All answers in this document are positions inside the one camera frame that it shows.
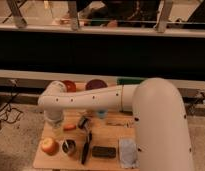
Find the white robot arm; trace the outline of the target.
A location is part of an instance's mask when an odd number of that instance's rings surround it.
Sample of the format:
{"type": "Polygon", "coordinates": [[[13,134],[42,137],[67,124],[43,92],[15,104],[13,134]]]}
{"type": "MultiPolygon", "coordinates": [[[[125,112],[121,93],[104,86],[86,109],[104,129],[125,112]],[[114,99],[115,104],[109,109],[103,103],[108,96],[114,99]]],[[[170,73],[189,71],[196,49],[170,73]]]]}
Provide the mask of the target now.
{"type": "Polygon", "coordinates": [[[166,79],[79,92],[53,81],[39,96],[38,105],[51,124],[63,120],[65,109],[130,111],[140,171],[194,171],[184,102],[166,79]]]}

